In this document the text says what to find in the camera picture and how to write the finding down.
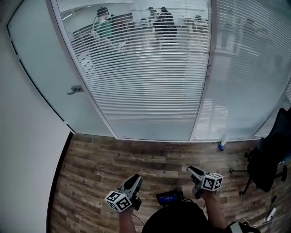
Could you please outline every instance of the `wooden floor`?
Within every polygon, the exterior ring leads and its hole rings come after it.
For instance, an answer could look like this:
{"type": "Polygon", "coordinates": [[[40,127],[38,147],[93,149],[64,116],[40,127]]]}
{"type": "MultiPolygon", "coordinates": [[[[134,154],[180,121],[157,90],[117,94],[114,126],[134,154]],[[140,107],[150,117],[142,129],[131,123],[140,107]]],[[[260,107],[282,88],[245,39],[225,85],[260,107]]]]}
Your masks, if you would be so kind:
{"type": "MultiPolygon", "coordinates": [[[[143,222],[160,206],[157,193],[181,186],[187,198],[192,198],[193,183],[186,173],[189,165],[224,176],[218,192],[223,213],[229,223],[248,220],[251,225],[264,223],[271,198],[278,194],[277,208],[271,233],[286,233],[291,226],[291,170],[287,181],[276,180],[272,190],[264,193],[252,183],[247,194],[239,197],[248,179],[247,173],[230,175],[229,168],[245,169],[244,153],[257,141],[229,142],[219,152],[217,143],[161,143],[118,141],[111,137],[82,137],[75,135],[70,143],[57,183],[51,216],[51,231],[58,233],[116,233],[118,215],[104,197],[134,173],[143,177],[139,192],[140,210],[135,212],[143,222]]],[[[202,199],[195,201],[202,208],[202,199]]],[[[142,223],[134,218],[137,232],[142,223]]],[[[259,227],[264,233],[268,224],[259,227]]]]}

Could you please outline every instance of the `door handle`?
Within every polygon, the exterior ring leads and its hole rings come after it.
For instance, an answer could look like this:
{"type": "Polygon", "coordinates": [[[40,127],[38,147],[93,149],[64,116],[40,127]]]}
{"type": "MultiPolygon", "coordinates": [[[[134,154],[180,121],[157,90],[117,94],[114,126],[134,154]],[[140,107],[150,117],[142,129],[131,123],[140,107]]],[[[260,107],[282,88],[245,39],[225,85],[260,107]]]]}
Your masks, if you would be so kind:
{"type": "Polygon", "coordinates": [[[81,85],[74,85],[71,87],[71,92],[67,92],[68,95],[74,95],[75,93],[78,92],[84,92],[83,88],[81,85]]]}

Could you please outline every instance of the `black office chair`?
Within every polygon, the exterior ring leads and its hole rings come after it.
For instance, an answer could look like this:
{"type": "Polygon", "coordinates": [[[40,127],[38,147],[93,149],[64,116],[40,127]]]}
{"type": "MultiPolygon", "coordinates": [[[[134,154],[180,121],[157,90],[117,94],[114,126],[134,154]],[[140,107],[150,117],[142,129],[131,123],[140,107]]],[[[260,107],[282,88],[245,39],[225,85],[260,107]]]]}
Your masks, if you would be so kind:
{"type": "Polygon", "coordinates": [[[253,149],[249,154],[245,153],[249,161],[247,170],[230,169],[230,174],[234,172],[248,172],[250,178],[244,191],[244,195],[253,181],[257,188],[264,192],[270,191],[274,180],[280,178],[285,182],[287,177],[287,166],[283,171],[277,174],[278,163],[286,161],[291,154],[291,111],[281,108],[278,112],[275,124],[266,138],[261,138],[259,146],[253,149]]]}

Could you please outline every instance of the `blue display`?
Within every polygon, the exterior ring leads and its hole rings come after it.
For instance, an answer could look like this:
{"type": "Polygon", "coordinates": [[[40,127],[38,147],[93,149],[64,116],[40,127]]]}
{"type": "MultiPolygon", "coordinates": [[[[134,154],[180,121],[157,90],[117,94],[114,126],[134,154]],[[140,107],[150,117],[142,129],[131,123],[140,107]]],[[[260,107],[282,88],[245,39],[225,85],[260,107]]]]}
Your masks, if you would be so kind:
{"type": "Polygon", "coordinates": [[[173,194],[170,196],[166,196],[166,197],[161,197],[159,198],[159,202],[161,205],[167,204],[168,202],[173,202],[178,200],[178,195],[177,194],[173,194]]]}

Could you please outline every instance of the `forearm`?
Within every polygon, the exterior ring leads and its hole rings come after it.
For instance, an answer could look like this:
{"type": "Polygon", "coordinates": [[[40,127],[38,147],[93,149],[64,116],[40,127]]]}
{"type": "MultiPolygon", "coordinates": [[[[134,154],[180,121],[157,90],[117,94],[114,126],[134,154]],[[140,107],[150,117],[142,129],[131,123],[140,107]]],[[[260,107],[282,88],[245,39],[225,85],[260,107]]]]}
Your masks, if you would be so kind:
{"type": "Polygon", "coordinates": [[[121,212],[119,214],[119,232],[120,233],[136,233],[131,213],[121,212]]]}
{"type": "Polygon", "coordinates": [[[208,215],[208,222],[216,228],[225,229],[228,224],[220,207],[219,196],[214,193],[208,194],[205,198],[208,215]]]}

